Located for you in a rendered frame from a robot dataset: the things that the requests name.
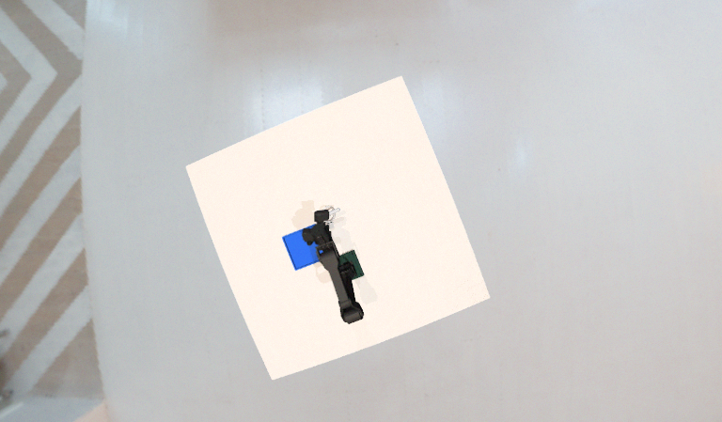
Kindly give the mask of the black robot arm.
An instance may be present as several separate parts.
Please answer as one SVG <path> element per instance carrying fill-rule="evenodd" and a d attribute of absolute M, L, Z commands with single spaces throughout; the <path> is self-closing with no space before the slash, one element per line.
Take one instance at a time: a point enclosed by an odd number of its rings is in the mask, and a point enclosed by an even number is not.
<path fill-rule="evenodd" d="M 317 224 L 312 228 L 303 228 L 303 240 L 310 246 L 314 241 L 319 263 L 329 273 L 338 303 L 340 315 L 344 322 L 351 324 L 362 320 L 365 316 L 362 306 L 355 300 L 352 279 L 357 275 L 353 262 L 340 264 L 339 253 L 324 225 Z M 322 251 L 320 253 L 320 251 Z M 339 266 L 340 264 L 340 266 Z"/>

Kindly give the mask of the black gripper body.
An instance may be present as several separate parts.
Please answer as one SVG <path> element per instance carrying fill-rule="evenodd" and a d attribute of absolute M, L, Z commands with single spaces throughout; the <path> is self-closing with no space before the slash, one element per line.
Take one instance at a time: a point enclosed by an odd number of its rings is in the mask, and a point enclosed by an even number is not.
<path fill-rule="evenodd" d="M 332 232 L 329 231 L 329 225 L 326 225 L 324 222 L 324 221 L 327 221 L 328 219 L 329 219 L 329 210 L 314 211 L 314 220 L 316 221 L 316 224 L 321 223 L 322 225 L 324 225 L 328 234 L 331 236 Z"/>

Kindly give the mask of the blue tray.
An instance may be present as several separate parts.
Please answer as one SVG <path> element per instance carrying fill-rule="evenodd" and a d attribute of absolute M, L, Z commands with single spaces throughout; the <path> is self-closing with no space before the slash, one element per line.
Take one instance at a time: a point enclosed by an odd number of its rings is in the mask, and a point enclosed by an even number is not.
<path fill-rule="evenodd" d="M 299 231 L 291 233 L 290 235 L 287 234 L 285 236 L 282 236 L 283 243 L 285 244 L 285 247 L 289 254 L 294 271 L 300 270 L 302 268 L 305 268 L 306 266 L 319 262 L 315 253 L 315 247 L 317 247 L 318 245 L 313 242 L 310 246 L 308 246 L 307 243 L 303 240 L 303 231 L 304 230 L 301 229 Z"/>

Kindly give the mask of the grey metal ring with small tab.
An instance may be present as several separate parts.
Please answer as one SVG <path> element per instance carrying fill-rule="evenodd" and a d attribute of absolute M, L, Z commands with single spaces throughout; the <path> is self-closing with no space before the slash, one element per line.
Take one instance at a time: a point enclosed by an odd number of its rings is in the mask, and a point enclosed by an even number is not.
<path fill-rule="evenodd" d="M 332 210 L 334 210 L 334 208 L 332 206 L 326 206 L 323 208 L 323 210 L 325 210 L 326 208 L 331 208 Z M 335 219 L 335 216 L 336 216 L 336 214 L 334 213 L 334 216 L 330 221 L 324 221 L 327 225 L 329 225 L 329 229 L 334 227 L 334 223 L 332 221 Z"/>

